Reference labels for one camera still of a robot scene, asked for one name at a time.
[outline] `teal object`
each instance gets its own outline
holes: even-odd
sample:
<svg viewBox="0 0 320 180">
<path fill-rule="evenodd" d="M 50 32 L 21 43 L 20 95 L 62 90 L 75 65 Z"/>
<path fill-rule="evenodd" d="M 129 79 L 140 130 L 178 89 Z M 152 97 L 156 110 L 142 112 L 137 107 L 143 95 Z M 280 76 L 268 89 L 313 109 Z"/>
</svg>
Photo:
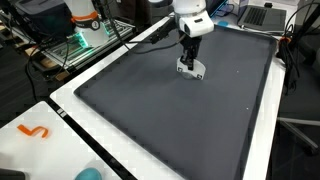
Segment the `teal object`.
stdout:
<svg viewBox="0 0 320 180">
<path fill-rule="evenodd" d="M 219 21 L 218 25 L 222 26 L 222 27 L 227 27 L 229 25 L 229 23 L 227 21 Z"/>
<path fill-rule="evenodd" d="M 75 180 L 102 180 L 100 172 L 95 168 L 81 171 Z"/>
</svg>

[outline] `laptop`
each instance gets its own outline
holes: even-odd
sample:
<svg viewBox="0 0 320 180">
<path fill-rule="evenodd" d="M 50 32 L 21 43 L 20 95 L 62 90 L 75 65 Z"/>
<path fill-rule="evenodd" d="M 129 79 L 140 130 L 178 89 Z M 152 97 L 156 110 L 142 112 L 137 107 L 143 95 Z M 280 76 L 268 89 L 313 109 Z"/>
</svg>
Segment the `laptop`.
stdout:
<svg viewBox="0 0 320 180">
<path fill-rule="evenodd" d="M 286 10 L 248 5 L 249 0 L 240 0 L 240 27 L 266 32 L 283 33 L 285 29 Z"/>
</svg>

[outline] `dark gray work surface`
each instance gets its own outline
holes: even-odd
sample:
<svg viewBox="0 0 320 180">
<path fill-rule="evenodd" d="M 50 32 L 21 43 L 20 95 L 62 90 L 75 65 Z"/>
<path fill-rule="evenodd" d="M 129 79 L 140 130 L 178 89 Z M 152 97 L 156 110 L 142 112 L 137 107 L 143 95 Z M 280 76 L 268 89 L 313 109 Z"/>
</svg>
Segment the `dark gray work surface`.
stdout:
<svg viewBox="0 0 320 180">
<path fill-rule="evenodd" d="M 177 36 L 135 50 L 172 44 Z M 123 56 L 75 94 L 184 178 L 240 179 L 275 45 L 216 28 L 197 58 L 207 68 L 203 81 L 176 72 L 179 45 Z"/>
</svg>

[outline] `white table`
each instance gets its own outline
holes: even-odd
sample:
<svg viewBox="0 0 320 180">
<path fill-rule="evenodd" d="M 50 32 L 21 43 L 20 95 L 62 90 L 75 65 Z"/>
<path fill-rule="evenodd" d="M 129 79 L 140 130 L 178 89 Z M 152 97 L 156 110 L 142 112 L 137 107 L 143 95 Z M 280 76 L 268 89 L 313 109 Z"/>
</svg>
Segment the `white table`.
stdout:
<svg viewBox="0 0 320 180">
<path fill-rule="evenodd" d="M 49 129 L 29 137 L 17 129 Z M 99 170 L 104 180 L 120 180 L 112 169 L 55 113 L 40 102 L 0 129 L 0 168 L 26 173 L 30 180 L 72 180 L 85 168 Z"/>
<path fill-rule="evenodd" d="M 297 8 L 276 3 L 274 3 L 274 7 L 287 9 L 288 17 L 291 16 Z M 229 27 L 238 29 L 238 27 L 235 26 L 235 17 L 233 19 L 230 18 L 231 16 L 224 18 L 224 20 L 230 20 Z M 167 20 L 168 18 L 164 18 L 162 21 L 133 39 L 133 41 L 143 40 Z M 52 93 L 50 97 L 139 180 L 183 179 L 73 94 L 74 90 L 81 84 L 89 80 L 126 52 L 127 49 L 125 47 L 119 48 L 114 53 L 105 57 L 99 63 Z M 245 180 L 262 180 L 266 177 L 284 81 L 284 72 L 285 70 L 281 61 L 274 58 L 267 77 L 261 107 L 254 129 L 244 174 Z"/>
</svg>

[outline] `desk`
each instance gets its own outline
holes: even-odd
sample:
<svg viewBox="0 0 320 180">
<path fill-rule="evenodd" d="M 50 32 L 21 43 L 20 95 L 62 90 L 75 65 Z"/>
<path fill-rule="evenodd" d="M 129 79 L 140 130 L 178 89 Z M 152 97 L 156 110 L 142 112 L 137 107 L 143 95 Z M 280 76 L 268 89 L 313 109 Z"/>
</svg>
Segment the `desk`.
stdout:
<svg viewBox="0 0 320 180">
<path fill-rule="evenodd" d="M 48 128 L 29 137 L 17 126 Z M 0 168 L 26 173 L 30 180 L 74 179 L 88 167 L 98 169 L 105 180 L 121 178 L 55 113 L 40 102 L 0 129 Z"/>
<path fill-rule="evenodd" d="M 291 12 L 294 12 L 294 9 L 296 9 L 296 7 L 289 7 L 288 5 L 282 5 L 282 8 L 292 9 L 291 11 L 288 11 L 288 17 L 290 17 L 292 14 Z M 164 18 L 150 29 L 137 36 L 133 41 L 143 40 L 167 20 L 168 18 Z M 230 27 L 238 28 L 235 23 L 232 24 L 232 22 L 229 22 L 231 24 Z M 131 48 L 135 46 L 135 44 L 129 44 L 128 46 Z M 89 80 L 126 52 L 127 49 L 125 47 L 119 48 L 114 53 L 105 57 L 99 63 L 52 93 L 50 97 L 139 180 L 182 179 L 181 176 L 153 157 L 73 94 L 74 90 L 81 84 Z M 281 61 L 274 58 L 267 77 L 262 104 L 253 133 L 252 144 L 244 174 L 245 180 L 265 179 L 284 75 L 285 70 Z"/>
</svg>

